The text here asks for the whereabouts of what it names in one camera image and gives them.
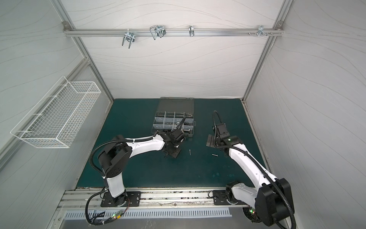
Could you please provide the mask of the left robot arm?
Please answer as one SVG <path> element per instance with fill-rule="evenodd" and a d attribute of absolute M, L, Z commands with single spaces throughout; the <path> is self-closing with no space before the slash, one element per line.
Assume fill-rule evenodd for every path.
<path fill-rule="evenodd" d="M 184 132 L 180 127 L 156 131 L 152 136 L 142 138 L 124 138 L 118 135 L 97 146 L 90 153 L 88 162 L 102 176 L 113 201 L 123 203 L 127 199 L 123 171 L 128 161 L 134 156 L 151 151 L 163 151 L 176 158 L 184 140 Z"/>

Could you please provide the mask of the metal u-bolt clamp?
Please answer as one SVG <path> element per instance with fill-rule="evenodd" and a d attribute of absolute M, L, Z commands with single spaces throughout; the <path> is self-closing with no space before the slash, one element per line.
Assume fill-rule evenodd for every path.
<path fill-rule="evenodd" d="M 162 38 L 166 35 L 166 30 L 163 25 L 154 25 L 149 28 L 149 31 L 153 37 L 154 40 L 157 39 L 157 37 Z"/>
<path fill-rule="evenodd" d="M 135 35 L 132 32 L 127 31 L 124 34 L 122 46 L 124 46 L 125 44 L 128 44 L 128 48 L 130 49 L 132 43 L 134 43 L 134 42 L 135 42 Z"/>

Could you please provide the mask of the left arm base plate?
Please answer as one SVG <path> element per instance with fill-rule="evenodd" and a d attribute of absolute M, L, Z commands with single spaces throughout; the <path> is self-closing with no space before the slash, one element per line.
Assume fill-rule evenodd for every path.
<path fill-rule="evenodd" d="M 140 204 L 141 192 L 125 191 L 118 197 L 112 197 L 109 192 L 103 194 L 101 207 L 138 207 Z"/>

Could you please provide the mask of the grey compartment organizer box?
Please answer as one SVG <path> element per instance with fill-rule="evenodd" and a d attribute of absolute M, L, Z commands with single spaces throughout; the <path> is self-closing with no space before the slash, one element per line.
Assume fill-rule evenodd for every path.
<path fill-rule="evenodd" d="M 185 137 L 192 138 L 194 135 L 194 98 L 185 97 L 161 97 L 155 112 L 152 133 L 155 131 L 174 130 L 181 121 Z"/>

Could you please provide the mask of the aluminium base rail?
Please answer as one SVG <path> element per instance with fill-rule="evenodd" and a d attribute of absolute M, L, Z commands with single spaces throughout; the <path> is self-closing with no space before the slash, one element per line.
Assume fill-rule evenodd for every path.
<path fill-rule="evenodd" d="M 226 190 L 225 187 L 198 188 L 127 188 L 127 191 L 141 192 L 140 204 L 131 209 L 157 208 L 216 208 L 208 193 L 213 190 Z M 65 191 L 57 210 L 84 210 L 88 198 L 101 189 L 76 189 Z"/>

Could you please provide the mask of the small metal bracket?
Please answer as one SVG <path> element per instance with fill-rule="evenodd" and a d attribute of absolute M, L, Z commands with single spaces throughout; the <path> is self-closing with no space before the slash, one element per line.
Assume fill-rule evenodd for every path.
<path fill-rule="evenodd" d="M 189 30 L 189 36 L 194 37 L 194 27 L 192 25 L 189 25 L 188 30 Z"/>

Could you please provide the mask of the white vent strip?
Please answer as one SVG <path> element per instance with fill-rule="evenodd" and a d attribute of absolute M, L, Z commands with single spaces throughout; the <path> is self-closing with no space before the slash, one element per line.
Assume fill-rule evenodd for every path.
<path fill-rule="evenodd" d="M 107 219 L 116 214 L 116 210 L 90 210 L 89 217 L 102 214 Z M 187 208 L 187 209 L 129 209 L 121 216 L 122 219 L 200 219 L 200 218 L 226 218 L 232 217 L 229 208 Z M 86 219 L 83 210 L 68 210 L 65 220 Z"/>

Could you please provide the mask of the green table mat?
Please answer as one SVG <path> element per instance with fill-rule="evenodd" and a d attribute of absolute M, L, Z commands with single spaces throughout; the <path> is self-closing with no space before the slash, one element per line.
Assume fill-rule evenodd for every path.
<path fill-rule="evenodd" d="M 117 135 L 150 136 L 158 104 L 158 99 L 115 100 L 96 145 Z M 251 180 L 235 161 L 222 151 L 206 146 L 213 124 L 224 122 L 229 133 L 239 137 L 249 152 L 263 163 L 242 102 L 239 99 L 195 99 L 194 120 L 194 135 L 181 144 L 177 158 L 162 151 L 134 156 L 123 172 L 124 185 L 127 188 L 224 187 L 240 181 L 251 186 Z"/>

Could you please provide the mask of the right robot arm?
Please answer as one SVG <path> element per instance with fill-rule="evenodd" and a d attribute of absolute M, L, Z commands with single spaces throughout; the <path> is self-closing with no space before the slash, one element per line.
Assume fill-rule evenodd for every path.
<path fill-rule="evenodd" d="M 243 202 L 245 216 L 252 222 L 283 229 L 282 220 L 290 219 L 290 228 L 296 229 L 295 207 L 290 183 L 277 178 L 265 169 L 249 152 L 237 136 L 231 136 L 224 123 L 213 125 L 207 146 L 216 148 L 234 160 L 253 183 L 248 187 L 242 182 L 231 182 L 226 186 L 226 200 L 229 204 Z"/>

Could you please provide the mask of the aluminium crossbar rail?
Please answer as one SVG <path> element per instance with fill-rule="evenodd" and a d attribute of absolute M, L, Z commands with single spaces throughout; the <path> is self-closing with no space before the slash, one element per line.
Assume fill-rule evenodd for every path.
<path fill-rule="evenodd" d="M 165 29 L 165 37 L 190 37 L 189 30 L 183 29 Z M 194 27 L 194 37 L 239 37 L 249 36 L 249 31 L 256 31 L 254 29 L 197 29 Z M 284 30 L 271 29 L 273 36 L 282 36 Z M 64 31 L 67 37 L 123 37 L 124 34 L 129 31 L 132 32 L 135 37 L 152 37 L 149 29 L 74 29 Z"/>

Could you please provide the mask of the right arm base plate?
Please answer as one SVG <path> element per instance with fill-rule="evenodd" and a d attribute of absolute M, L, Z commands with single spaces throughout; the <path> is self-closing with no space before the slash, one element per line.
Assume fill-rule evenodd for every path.
<path fill-rule="evenodd" d="M 208 197 L 213 200 L 216 206 L 223 205 L 246 205 L 246 203 L 235 199 L 230 192 L 226 190 L 213 190 L 208 193 Z"/>

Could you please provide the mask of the right metal rail clamp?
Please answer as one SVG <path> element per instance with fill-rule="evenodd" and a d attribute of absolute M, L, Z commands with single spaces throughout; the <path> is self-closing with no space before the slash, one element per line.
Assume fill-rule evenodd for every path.
<path fill-rule="evenodd" d="M 260 25 L 256 31 L 249 31 L 247 34 L 249 36 L 256 36 L 256 37 L 274 35 L 271 29 L 264 28 L 262 25 Z"/>

